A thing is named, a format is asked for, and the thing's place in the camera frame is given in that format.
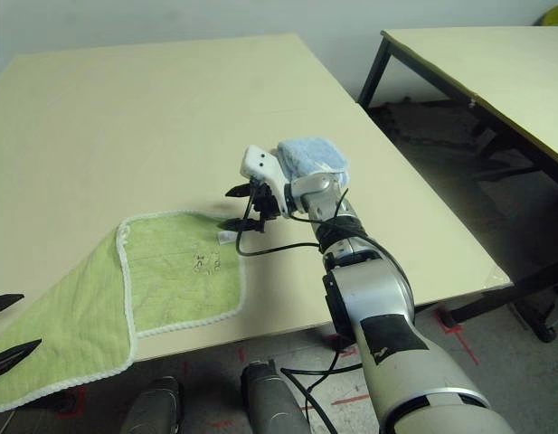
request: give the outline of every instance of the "white wall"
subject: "white wall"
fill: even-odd
[[[297,32],[356,97],[387,28],[529,25],[558,0],[0,0],[0,72],[19,53]],[[394,62],[375,100],[437,97]]]

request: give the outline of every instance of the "light blue towel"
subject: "light blue towel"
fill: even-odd
[[[331,142],[322,137],[283,140],[277,158],[285,176],[293,181],[316,173],[337,174],[341,187],[349,183],[347,160]]]

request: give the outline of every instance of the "wire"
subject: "wire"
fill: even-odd
[[[349,189],[347,188],[345,192],[341,195],[341,199],[339,199],[339,202],[336,203],[335,215],[333,216],[333,218],[335,218],[336,215],[339,214],[339,208],[341,208],[341,203],[343,203],[343,199],[345,199],[345,196],[347,195],[348,192]]]
[[[363,368],[363,364],[358,363],[358,364],[352,364],[350,366],[346,366],[345,368],[337,368],[337,369],[331,369],[327,371],[307,371],[305,369],[288,369],[288,371],[296,375],[325,375],[326,373],[328,374],[349,373],[351,371],[355,371],[361,368]]]
[[[241,256],[259,256],[259,255],[266,255],[269,253],[274,253],[275,251],[281,251],[286,249],[294,249],[296,247],[316,247],[319,248],[320,246],[315,242],[297,242],[295,244],[289,244],[286,246],[275,247],[273,249],[266,249],[266,250],[259,250],[259,251],[242,251],[241,250],[241,236],[244,232],[244,227],[246,225],[246,221],[249,218],[249,214],[251,213],[252,201],[254,200],[254,194],[256,193],[256,189],[251,186],[251,195],[249,196],[249,202],[246,205],[246,210],[244,212],[244,216],[242,217],[241,225],[239,226],[239,231],[236,234],[236,251]]]
[[[295,387],[298,389],[299,392],[301,392],[305,398],[308,400],[308,402],[311,403],[311,405],[313,406],[313,408],[315,409],[315,411],[317,412],[317,414],[319,415],[319,417],[321,418],[321,420],[323,421],[323,423],[325,423],[326,428],[328,429],[330,434],[337,434],[335,427],[333,426],[333,423],[331,422],[331,420],[327,417],[327,415],[325,414],[325,411],[323,410],[323,408],[318,404],[318,402],[315,400],[315,398],[313,398],[313,395],[311,395],[309,392],[307,392],[307,389],[305,389],[305,386],[303,386],[299,380],[297,380],[297,378],[288,371],[288,369],[286,368],[280,368],[280,371],[289,379],[291,380],[291,382],[295,385]]]
[[[392,264],[399,270],[400,274],[405,279],[405,283],[407,283],[407,285],[410,286],[409,280],[407,279],[407,275],[405,274],[405,271],[403,271],[402,266],[399,265],[399,262],[397,262],[397,259],[395,259],[393,257],[393,255],[384,246],[379,244],[374,239],[369,238],[366,235],[363,235],[359,231],[354,231],[353,229],[349,229],[349,228],[346,228],[344,226],[341,226],[339,224],[335,224],[335,223],[332,223],[332,222],[324,222],[324,221],[321,221],[321,220],[314,220],[314,219],[301,219],[299,217],[295,217],[295,215],[293,215],[292,212],[290,212],[288,214],[288,217],[290,217],[291,219],[293,219],[297,222],[324,224],[325,226],[330,226],[331,228],[335,228],[335,229],[338,229],[340,231],[346,232],[348,235],[352,235],[354,237],[360,238],[363,241],[368,242],[369,244],[375,246],[376,249],[380,250],[383,253],[383,255],[385,255],[392,262]]]
[[[321,376],[321,378],[319,378],[313,384],[308,386],[307,387],[307,392],[311,393],[313,391],[313,389],[315,389],[321,382],[326,380],[326,377],[328,377],[331,374],[331,371],[333,370],[333,368],[335,368],[337,360],[339,360],[339,349],[338,348],[335,350],[335,356],[333,357],[333,361],[329,365],[329,367],[327,369],[327,372],[324,373],[323,376]],[[307,402],[307,398],[305,398],[305,419],[307,419],[307,423],[309,423],[308,422],[308,402]]]

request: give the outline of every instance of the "beige table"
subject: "beige table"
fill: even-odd
[[[558,27],[401,29],[382,35],[380,62],[358,101],[363,107],[392,54],[452,98],[477,103],[558,161]]]
[[[474,179],[497,180],[543,170],[558,183],[558,27],[457,27],[386,30],[365,82],[359,104],[367,109],[385,66],[393,56],[451,99],[466,104],[501,137],[534,165],[492,173]],[[497,143],[479,156],[489,156]],[[555,338],[545,316],[523,298],[558,286],[558,262],[513,286],[442,314],[453,326],[507,303],[545,342]]]
[[[474,237],[294,34],[22,56],[0,77],[0,293],[27,299],[0,330],[124,218],[224,198],[247,145],[323,136],[351,162],[349,199],[401,262],[417,303],[509,281]],[[249,248],[312,241],[278,220]],[[234,318],[143,338],[137,359],[330,320],[320,255],[250,259]]]

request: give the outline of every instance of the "gray floor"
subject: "gray floor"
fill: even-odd
[[[447,188],[438,181],[449,171],[476,169],[469,165],[476,150],[469,134],[475,121],[464,111],[400,104],[377,116],[393,142],[511,275],[558,259],[558,187],[542,174],[498,183],[447,183]],[[521,160],[509,151],[480,164],[500,167]],[[455,307],[466,301],[448,303]],[[416,325],[460,363],[518,434],[558,433],[558,337],[541,343],[508,307],[467,321],[457,333],[446,333],[433,309],[419,313]],[[326,341],[332,333],[328,325],[136,363],[121,375],[86,385],[78,414],[63,418],[45,410],[19,410],[5,433],[116,433],[137,393],[162,375],[173,375],[184,385],[183,432],[248,433],[240,405],[242,368],[248,361],[272,358],[278,367],[326,369],[332,358]],[[339,365],[357,362],[351,347]],[[329,377],[314,395],[339,432],[376,432],[361,371]],[[327,432],[310,413],[313,432]],[[0,428],[10,414],[0,413]]]

